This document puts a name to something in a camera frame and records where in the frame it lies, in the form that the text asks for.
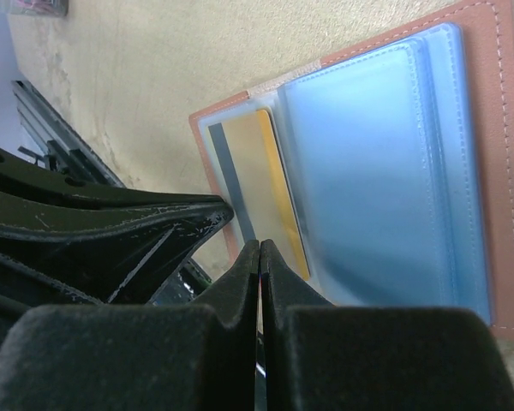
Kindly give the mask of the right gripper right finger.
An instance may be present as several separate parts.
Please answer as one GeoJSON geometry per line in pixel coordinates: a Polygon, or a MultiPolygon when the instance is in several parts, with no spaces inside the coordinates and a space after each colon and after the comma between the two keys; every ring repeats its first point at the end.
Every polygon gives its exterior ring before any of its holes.
{"type": "Polygon", "coordinates": [[[514,410],[487,326],[465,309],[336,307],[260,246],[271,410],[514,410]]]}

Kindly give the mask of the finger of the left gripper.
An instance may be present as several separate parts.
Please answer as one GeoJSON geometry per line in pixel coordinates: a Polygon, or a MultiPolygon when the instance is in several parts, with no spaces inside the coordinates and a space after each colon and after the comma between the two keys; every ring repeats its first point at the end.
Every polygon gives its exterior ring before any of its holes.
{"type": "Polygon", "coordinates": [[[0,308],[152,303],[231,217],[215,195],[0,189],[0,308]]]}
{"type": "Polygon", "coordinates": [[[81,210],[138,206],[219,206],[217,195],[165,194],[85,182],[46,170],[0,148],[0,192],[24,200],[81,210]]]}

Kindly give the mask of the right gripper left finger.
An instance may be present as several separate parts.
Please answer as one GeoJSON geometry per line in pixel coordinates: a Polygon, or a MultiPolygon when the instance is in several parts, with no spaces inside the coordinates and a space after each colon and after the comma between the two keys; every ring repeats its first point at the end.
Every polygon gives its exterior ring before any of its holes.
{"type": "Polygon", "coordinates": [[[0,410],[250,410],[260,244],[185,305],[36,307],[0,350],[0,410]]]}

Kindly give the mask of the gold card from holder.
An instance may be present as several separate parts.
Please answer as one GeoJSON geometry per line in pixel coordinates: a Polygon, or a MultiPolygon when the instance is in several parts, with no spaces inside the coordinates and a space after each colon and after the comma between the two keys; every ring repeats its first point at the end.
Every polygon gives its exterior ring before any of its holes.
{"type": "Polygon", "coordinates": [[[271,239],[288,266],[308,280],[272,114],[258,109],[210,120],[201,133],[218,190],[235,213],[228,244],[238,253],[250,240],[271,239]]]}

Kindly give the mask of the pink leather card holder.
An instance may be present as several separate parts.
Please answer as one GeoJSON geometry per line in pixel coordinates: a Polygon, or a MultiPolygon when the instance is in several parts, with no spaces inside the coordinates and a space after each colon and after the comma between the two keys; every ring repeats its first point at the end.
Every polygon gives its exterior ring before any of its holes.
{"type": "Polygon", "coordinates": [[[514,3],[462,1],[194,113],[272,114],[308,281],[514,340],[514,3]]]}

